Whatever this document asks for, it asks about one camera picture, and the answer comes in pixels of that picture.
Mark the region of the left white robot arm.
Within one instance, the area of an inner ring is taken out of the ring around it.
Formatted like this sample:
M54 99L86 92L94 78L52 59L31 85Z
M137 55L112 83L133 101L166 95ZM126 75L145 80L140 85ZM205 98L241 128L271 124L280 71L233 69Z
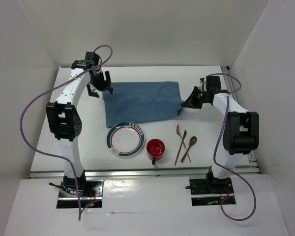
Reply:
M84 89L87 89L89 96L96 98L99 91L113 94L110 73L102 72L101 62L101 57L95 52L86 52L83 60L74 61L71 66L73 81L65 86L55 102L46 105L49 129L59 143L61 155L69 160L65 164L61 188L70 190L76 196L84 195L88 187L78 148L82 120L77 105Z

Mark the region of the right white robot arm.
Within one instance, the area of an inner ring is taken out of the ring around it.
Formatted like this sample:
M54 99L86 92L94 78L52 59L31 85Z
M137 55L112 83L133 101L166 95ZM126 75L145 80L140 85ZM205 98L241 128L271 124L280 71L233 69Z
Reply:
M231 183L231 172L239 161L259 145L259 114L238 104L232 92L222 89L220 74L208 75L200 79L200 86L194 87L183 107L201 109L203 104L211 104L222 115L223 123L216 147L223 146L226 154L217 156L213 151L213 165L201 185L190 186L193 191L217 194Z

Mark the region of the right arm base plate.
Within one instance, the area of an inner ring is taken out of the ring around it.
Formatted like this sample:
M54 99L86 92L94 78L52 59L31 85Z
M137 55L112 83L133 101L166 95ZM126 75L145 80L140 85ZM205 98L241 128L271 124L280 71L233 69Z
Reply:
M225 183L213 184L208 179L190 179L185 187L190 191L192 206L217 206L224 201L225 205L235 205L232 181L227 178Z

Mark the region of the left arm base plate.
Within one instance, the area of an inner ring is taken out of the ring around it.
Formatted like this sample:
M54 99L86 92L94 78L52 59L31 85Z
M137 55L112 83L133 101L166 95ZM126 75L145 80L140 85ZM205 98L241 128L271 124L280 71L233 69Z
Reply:
M59 189L57 209L78 208L77 191L73 188L64 188L61 184L49 183ZM103 180L88 181L84 190L79 190L81 208L89 204L88 208L102 208Z

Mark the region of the blue cloth placemat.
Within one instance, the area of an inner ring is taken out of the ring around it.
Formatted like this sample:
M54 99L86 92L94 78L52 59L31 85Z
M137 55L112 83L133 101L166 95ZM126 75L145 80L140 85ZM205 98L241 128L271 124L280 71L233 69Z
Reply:
M183 111L179 84L167 82L113 83L103 92L106 127L121 122L148 123L176 118Z

